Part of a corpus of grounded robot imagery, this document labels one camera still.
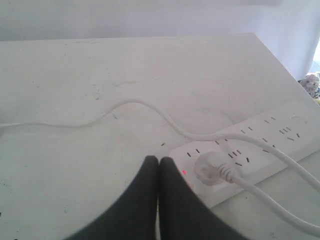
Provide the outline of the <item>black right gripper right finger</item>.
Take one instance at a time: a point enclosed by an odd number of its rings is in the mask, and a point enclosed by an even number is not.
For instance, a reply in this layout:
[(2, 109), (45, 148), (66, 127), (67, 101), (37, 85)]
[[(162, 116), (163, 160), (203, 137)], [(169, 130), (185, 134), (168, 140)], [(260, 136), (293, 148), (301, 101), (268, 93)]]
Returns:
[(160, 160), (158, 199), (162, 240), (246, 239), (202, 203), (170, 157)]

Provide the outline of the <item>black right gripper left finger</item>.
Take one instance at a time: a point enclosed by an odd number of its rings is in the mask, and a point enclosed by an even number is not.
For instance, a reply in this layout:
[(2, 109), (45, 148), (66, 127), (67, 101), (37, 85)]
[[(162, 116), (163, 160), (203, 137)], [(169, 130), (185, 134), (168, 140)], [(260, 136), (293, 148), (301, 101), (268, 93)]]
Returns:
[(159, 160), (146, 156), (123, 194), (69, 240), (155, 240)]

